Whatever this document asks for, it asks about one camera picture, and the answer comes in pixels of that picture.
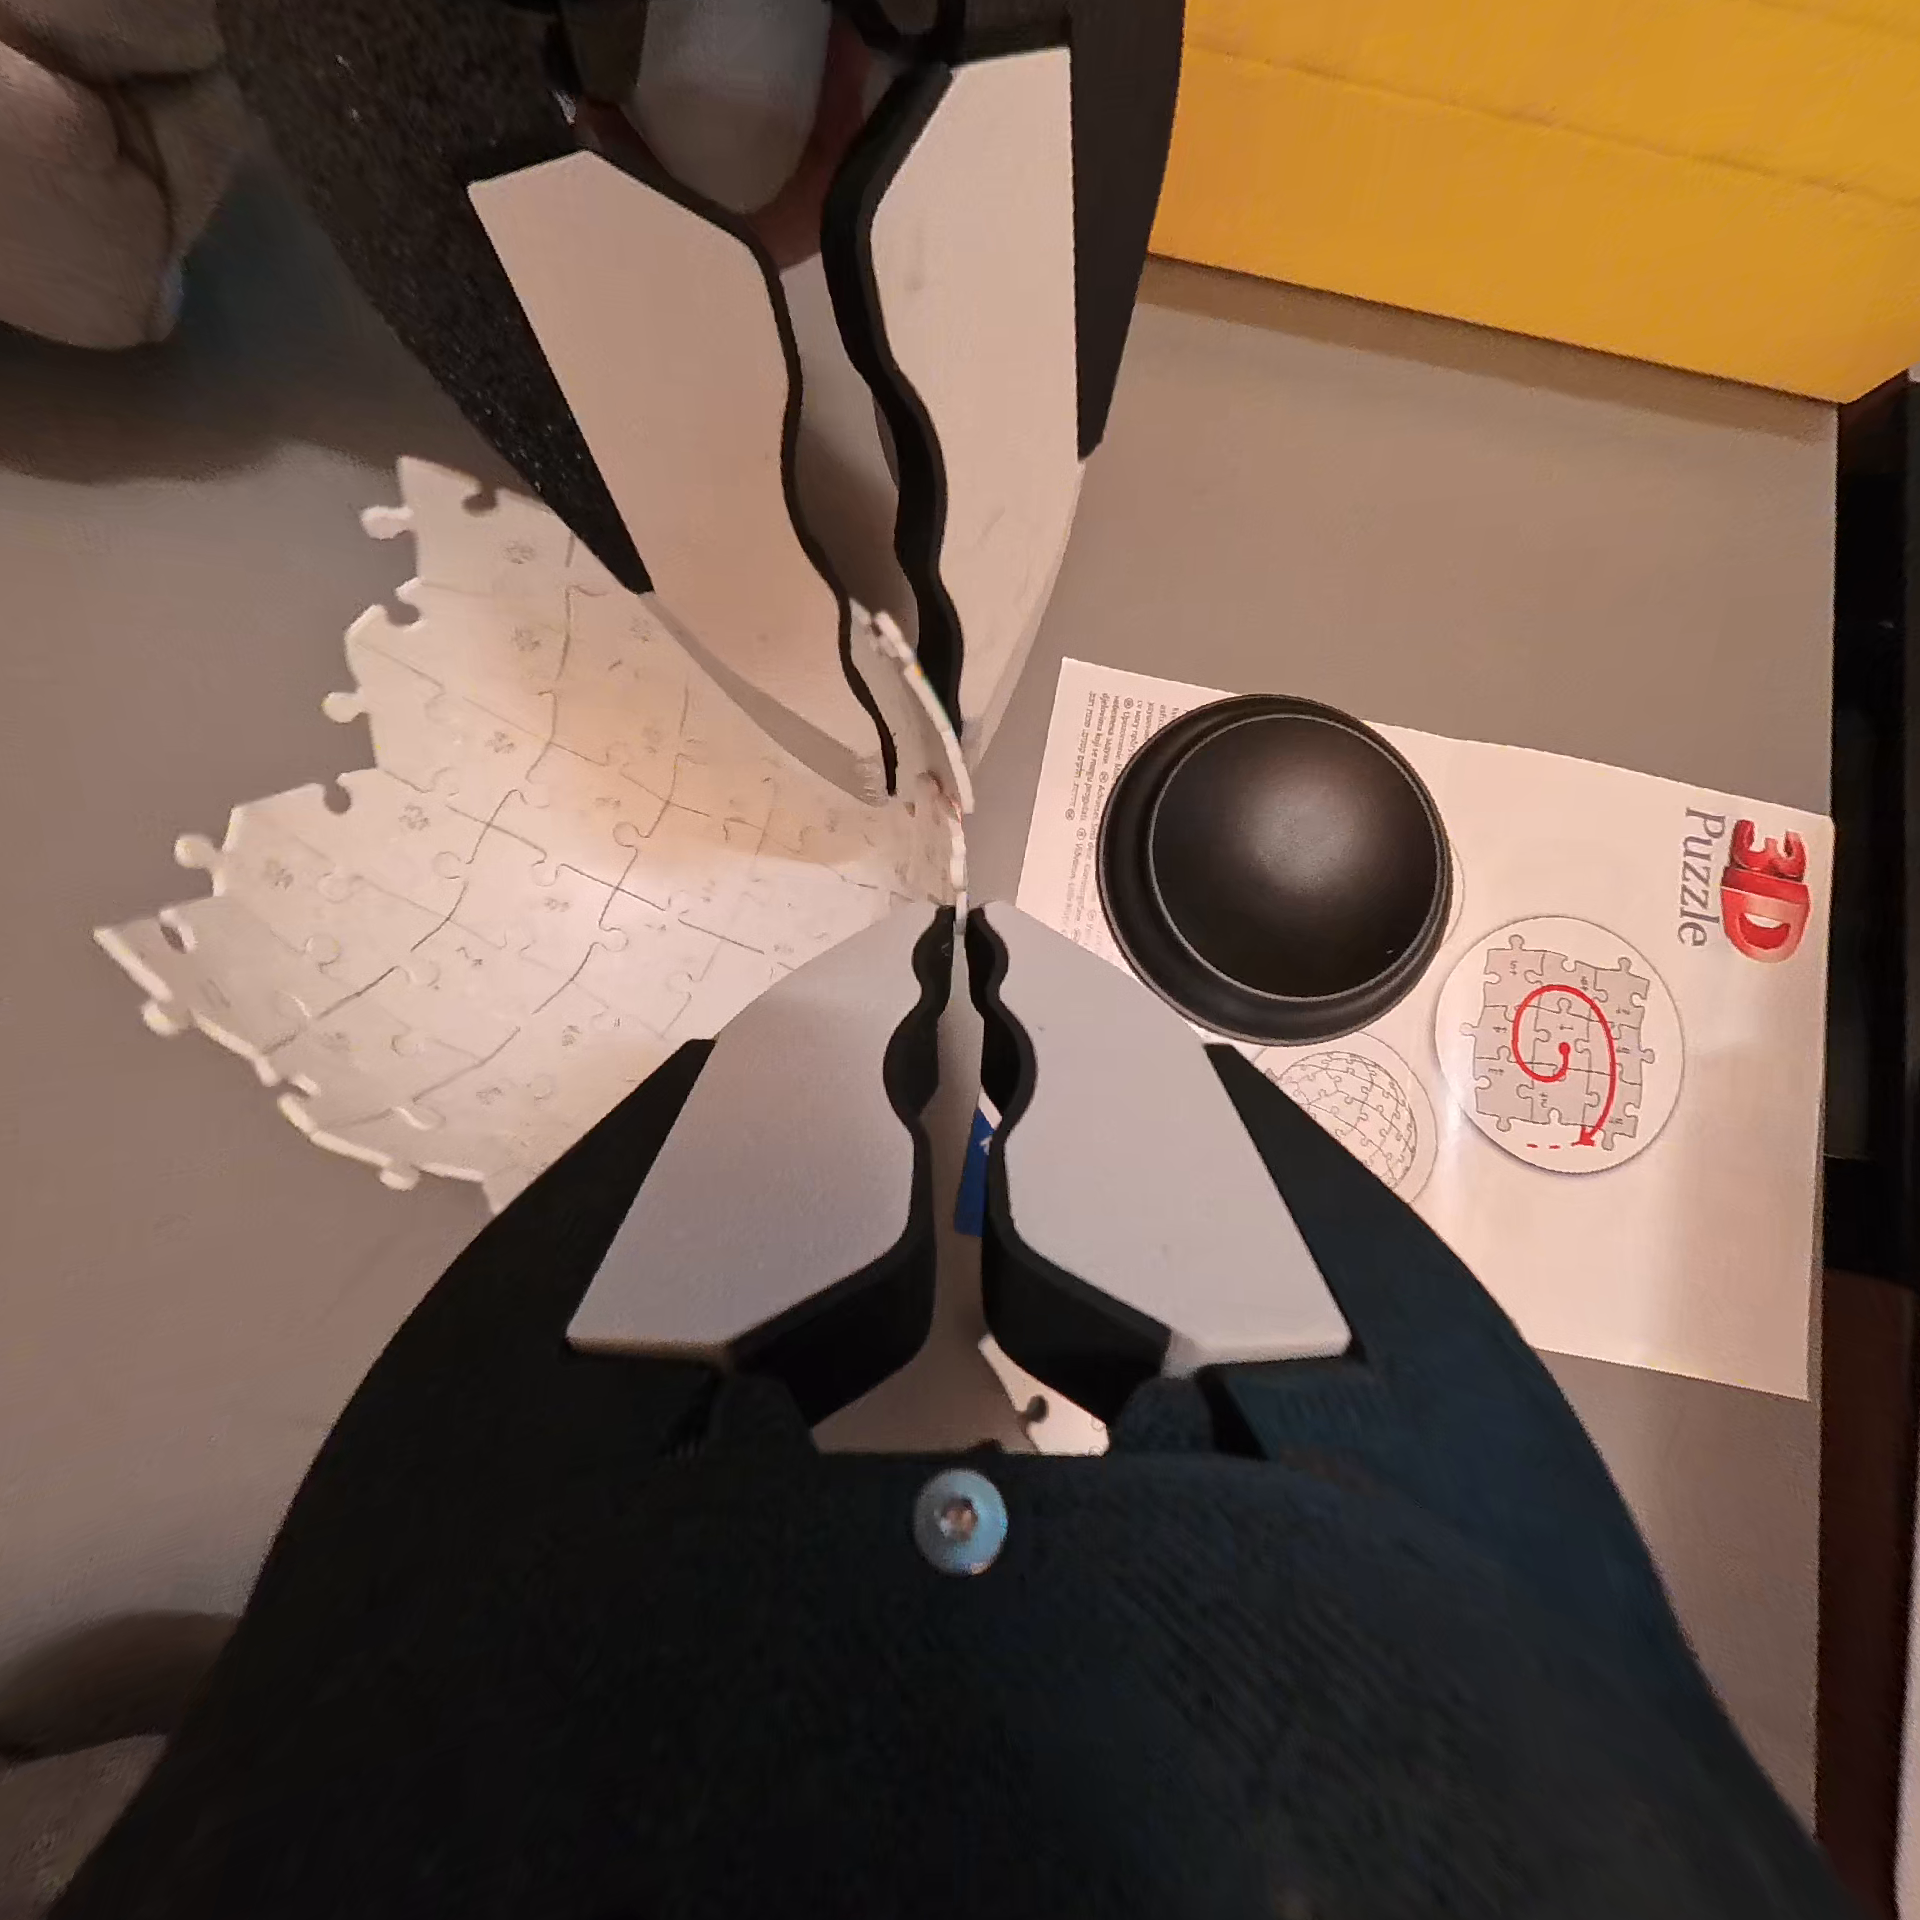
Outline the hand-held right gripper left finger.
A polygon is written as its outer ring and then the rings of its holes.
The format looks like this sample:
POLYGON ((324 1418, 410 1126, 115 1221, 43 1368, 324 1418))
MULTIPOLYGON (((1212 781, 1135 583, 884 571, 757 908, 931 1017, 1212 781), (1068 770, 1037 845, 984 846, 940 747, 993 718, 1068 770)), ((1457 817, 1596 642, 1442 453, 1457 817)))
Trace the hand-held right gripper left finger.
POLYGON ((922 1351, 955 931, 949 904, 900 908, 728 1021, 573 1312, 578 1353, 772 1380, 819 1424, 922 1351))

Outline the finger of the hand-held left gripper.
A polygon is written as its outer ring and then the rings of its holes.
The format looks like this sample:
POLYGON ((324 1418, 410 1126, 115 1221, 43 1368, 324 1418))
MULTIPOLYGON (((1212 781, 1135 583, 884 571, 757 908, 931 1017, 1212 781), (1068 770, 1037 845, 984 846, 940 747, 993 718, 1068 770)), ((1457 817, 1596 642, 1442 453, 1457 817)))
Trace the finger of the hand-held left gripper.
POLYGON ((797 506, 805 374, 768 253, 652 156, 578 148, 467 200, 660 618, 780 747, 880 799, 893 744, 797 506))
POLYGON ((822 253, 893 454, 920 662, 960 738, 985 740, 1086 471, 1068 46, 903 69, 830 179, 822 253))

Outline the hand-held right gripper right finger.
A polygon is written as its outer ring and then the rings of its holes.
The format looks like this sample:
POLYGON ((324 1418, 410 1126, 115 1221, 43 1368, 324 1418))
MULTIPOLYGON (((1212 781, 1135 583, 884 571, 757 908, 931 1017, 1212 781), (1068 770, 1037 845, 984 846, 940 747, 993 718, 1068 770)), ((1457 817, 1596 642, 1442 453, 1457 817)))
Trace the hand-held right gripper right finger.
POLYGON ((997 1348, 1100 1424, 1152 1380, 1347 1356, 1350 1327, 1194 1027, 1008 904, 970 912, 967 970, 997 1110, 997 1348))

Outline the white partly built puzzle ball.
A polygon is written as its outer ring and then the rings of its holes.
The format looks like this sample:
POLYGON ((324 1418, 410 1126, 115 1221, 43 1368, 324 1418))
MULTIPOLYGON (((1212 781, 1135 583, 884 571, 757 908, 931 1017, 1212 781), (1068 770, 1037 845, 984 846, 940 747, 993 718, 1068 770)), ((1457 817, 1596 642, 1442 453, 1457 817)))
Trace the white partly built puzzle ball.
POLYGON ((503 1212, 692 1039, 966 876, 973 784, 885 618, 854 620, 895 787, 843 792, 782 748, 650 599, 514 492, 396 460, 398 618, 343 636, 371 768, 183 836, 207 891, 93 941, 163 1037, 242 1057, 312 1146, 387 1187, 503 1212))

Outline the loose white puzzle piece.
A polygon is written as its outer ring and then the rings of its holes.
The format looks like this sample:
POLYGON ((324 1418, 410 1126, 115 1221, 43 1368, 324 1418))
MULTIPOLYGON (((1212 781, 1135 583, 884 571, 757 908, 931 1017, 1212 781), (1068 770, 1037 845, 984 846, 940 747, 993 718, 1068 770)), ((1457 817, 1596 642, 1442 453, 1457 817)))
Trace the loose white puzzle piece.
POLYGON ((1024 1437, 1037 1454, 1064 1458, 1108 1454, 1108 1426, 1090 1408, 1012 1363, 993 1333, 981 1335, 976 1348, 1012 1405, 1024 1437))

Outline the black round ball stand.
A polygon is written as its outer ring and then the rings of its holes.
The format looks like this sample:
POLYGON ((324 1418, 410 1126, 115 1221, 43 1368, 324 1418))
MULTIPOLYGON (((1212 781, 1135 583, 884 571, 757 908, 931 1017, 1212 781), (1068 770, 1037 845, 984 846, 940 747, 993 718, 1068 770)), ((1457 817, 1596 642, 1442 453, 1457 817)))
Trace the black round ball stand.
POLYGON ((1383 733, 1292 695, 1208 703, 1108 795, 1096 880, 1128 967, 1190 1026, 1255 1045, 1359 1033, 1430 972, 1457 861, 1383 733))

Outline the white puzzle instruction leaflet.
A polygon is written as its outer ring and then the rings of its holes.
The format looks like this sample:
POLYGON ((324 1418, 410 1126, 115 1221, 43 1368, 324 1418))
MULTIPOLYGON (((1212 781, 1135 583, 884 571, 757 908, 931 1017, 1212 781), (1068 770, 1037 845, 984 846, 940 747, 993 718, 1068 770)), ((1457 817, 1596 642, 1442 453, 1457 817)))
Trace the white puzzle instruction leaflet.
MULTIPOLYGON (((1066 660, 1024 915, 1129 972, 1096 887, 1117 776, 1215 690, 1066 660)), ((1384 727, 1457 861, 1383 1021, 1232 1041, 1549 1353, 1809 1394, 1833 827, 1533 748, 1384 727)))

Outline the grey cloth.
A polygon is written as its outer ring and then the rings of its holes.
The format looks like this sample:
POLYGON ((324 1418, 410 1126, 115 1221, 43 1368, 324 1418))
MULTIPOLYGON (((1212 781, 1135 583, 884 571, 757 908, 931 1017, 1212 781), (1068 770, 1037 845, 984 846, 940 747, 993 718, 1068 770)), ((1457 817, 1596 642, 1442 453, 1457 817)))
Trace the grey cloth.
POLYGON ((213 3, 6 3, 4 326, 161 342, 245 139, 213 3))

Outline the yellow box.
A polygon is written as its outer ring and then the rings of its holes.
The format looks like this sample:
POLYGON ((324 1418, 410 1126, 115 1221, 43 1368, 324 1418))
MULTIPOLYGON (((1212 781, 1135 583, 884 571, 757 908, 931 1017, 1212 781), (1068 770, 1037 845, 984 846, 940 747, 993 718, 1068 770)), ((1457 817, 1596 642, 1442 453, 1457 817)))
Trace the yellow box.
POLYGON ((1854 401, 1915 365, 1917 7, 1190 5, 1152 249, 1854 401))

